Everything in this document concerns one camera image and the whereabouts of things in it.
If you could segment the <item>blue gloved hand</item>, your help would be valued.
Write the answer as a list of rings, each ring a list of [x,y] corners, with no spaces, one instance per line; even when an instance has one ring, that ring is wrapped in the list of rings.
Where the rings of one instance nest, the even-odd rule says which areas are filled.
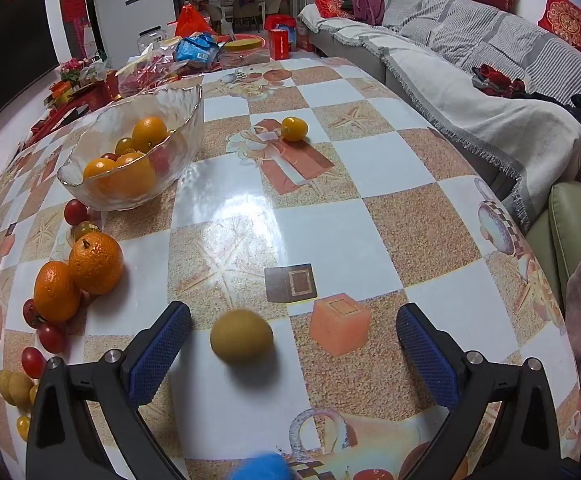
[[[261,454],[245,460],[226,477],[228,480],[293,480],[295,474],[276,453]]]

